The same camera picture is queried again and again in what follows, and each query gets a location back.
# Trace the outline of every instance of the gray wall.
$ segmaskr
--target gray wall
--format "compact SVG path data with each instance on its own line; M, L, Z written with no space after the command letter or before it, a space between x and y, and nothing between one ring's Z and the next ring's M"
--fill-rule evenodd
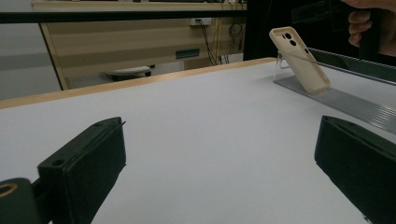
M2 12L32 11L32 0L1 0ZM0 100L60 91L37 24L0 24Z

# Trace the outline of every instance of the black horizontal rod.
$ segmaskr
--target black horizontal rod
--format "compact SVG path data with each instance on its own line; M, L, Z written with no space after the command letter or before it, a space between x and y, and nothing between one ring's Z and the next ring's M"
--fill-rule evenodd
M95 12L0 12L0 23L79 21L142 21L186 18L246 17L246 10L207 11L95 11Z

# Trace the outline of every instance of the beige phone case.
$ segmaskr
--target beige phone case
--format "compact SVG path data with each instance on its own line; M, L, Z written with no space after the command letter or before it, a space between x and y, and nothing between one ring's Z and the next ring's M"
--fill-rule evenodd
M270 37L276 47L284 52L283 57L307 92L317 94L330 87L330 80L317 63L311 63L316 61L314 56L292 27L272 29Z

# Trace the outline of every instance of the power outlet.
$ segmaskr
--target power outlet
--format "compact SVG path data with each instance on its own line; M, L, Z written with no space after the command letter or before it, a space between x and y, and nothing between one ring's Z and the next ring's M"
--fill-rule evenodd
M195 25L201 25L200 20L204 25L210 25L212 24L212 18L191 18L190 20L190 25L195 26Z

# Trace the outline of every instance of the hand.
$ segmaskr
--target hand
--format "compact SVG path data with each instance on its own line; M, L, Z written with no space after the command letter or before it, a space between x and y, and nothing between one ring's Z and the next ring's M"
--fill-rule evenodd
M379 53L396 56L396 1L395 0L346 0L356 8L382 8ZM354 11L349 15L349 43L358 47L361 33L370 29L370 11Z

